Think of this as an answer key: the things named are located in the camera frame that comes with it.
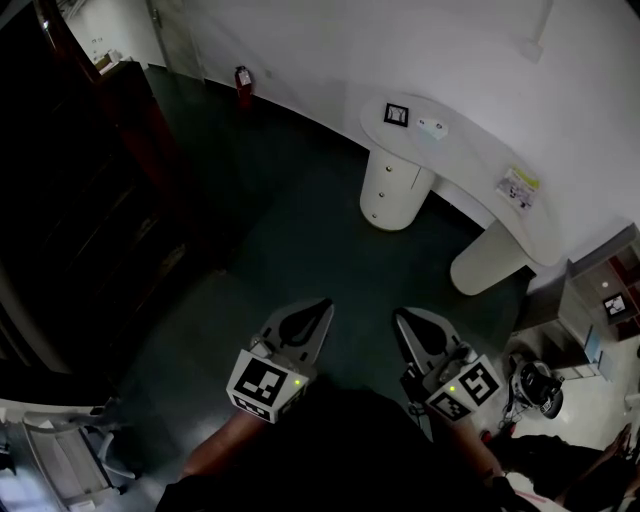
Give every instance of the white table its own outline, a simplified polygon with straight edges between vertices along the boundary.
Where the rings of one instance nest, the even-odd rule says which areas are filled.
[[[409,109],[408,127],[384,122],[387,103]],[[435,118],[449,133],[436,140],[418,127]],[[476,295],[531,261],[553,266],[560,260],[559,235],[544,202],[544,190],[521,215],[496,192],[509,167],[527,165],[503,142],[473,121],[439,103],[403,94],[385,94],[363,108],[360,123],[376,144],[369,156],[360,208],[374,226],[407,227],[436,179],[444,178],[475,198],[496,220],[451,265],[458,290]]]

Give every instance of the dark green floor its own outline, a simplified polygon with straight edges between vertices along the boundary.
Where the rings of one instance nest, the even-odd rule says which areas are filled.
[[[449,265],[480,233],[470,220],[430,195],[409,228],[378,231],[358,207],[366,150],[265,101],[242,116],[232,89],[158,69],[147,77],[204,193],[242,242],[226,274],[202,278],[172,305],[121,384],[129,455],[146,476],[113,510],[152,508],[188,453],[232,414],[224,389],[238,351],[279,306],[332,298],[319,370],[402,404],[395,307],[431,309],[480,351],[500,350],[527,279],[473,298],[453,288]]]

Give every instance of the white drawer cabinet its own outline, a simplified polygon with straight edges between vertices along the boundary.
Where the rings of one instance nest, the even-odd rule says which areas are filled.
[[[413,222],[435,174],[376,146],[369,154],[360,209],[374,226],[398,231]]]

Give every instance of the fire extinguisher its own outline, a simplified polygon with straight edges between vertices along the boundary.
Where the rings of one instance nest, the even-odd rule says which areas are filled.
[[[251,94],[253,86],[251,75],[244,66],[236,68],[236,89],[238,90],[238,103],[241,109],[248,110],[251,107]]]

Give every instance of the table leg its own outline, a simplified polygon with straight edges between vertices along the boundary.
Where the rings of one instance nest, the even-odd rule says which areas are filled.
[[[451,280],[461,293],[477,295],[529,261],[516,239],[496,220],[453,260]]]

